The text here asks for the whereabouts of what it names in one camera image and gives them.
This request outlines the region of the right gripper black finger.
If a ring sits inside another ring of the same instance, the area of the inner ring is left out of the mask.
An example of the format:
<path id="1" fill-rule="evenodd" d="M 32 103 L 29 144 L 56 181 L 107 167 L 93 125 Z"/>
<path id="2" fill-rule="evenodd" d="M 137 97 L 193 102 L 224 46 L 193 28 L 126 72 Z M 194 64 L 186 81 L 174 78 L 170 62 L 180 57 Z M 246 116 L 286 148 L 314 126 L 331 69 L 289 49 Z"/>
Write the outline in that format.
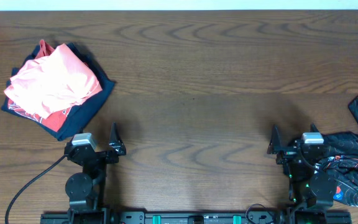
<path id="1" fill-rule="evenodd" d="M 270 138 L 270 143 L 268 145 L 267 154 L 278 154 L 281 150 L 282 143 L 280 132 L 278 130 L 278 126 L 273 125 L 272 135 Z"/>
<path id="2" fill-rule="evenodd" d="M 315 126 L 314 123 L 311 123 L 311 125 L 310 125 L 310 132 L 311 133 L 318 133 L 319 132 L 319 130 L 317 129 L 317 127 Z"/>

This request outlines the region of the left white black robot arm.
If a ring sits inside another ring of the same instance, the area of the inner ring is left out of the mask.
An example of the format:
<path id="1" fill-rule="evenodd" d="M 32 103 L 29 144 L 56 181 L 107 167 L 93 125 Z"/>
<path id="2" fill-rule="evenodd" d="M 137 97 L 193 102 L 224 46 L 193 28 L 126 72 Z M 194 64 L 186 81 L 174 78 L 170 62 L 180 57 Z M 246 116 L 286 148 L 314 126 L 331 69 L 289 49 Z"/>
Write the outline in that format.
<path id="1" fill-rule="evenodd" d="M 96 140 L 91 133 L 73 136 L 65 146 L 64 155 L 82 167 L 65 184 L 69 197 L 69 223 L 117 223 L 117 217 L 103 204 L 107 177 L 107 165 L 119 162 L 126 155 L 126 147 L 119 136 L 117 124 L 113 123 L 108 151 L 96 151 Z"/>

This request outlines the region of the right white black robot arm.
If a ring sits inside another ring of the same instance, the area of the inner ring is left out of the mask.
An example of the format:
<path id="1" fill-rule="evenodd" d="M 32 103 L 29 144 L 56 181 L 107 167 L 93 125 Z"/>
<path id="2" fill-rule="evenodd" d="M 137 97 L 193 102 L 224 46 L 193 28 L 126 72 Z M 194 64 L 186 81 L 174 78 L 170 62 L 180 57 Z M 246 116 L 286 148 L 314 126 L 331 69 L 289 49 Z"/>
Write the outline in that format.
<path id="1" fill-rule="evenodd" d="M 323 158 L 324 139 L 314 126 L 300 139 L 284 145 L 276 125 L 267 153 L 276 156 L 276 164 L 283 167 L 289 178 L 288 198 L 292 205 L 277 215 L 278 223 L 327 223 L 326 210 L 333 206 L 337 183 L 316 168 Z"/>

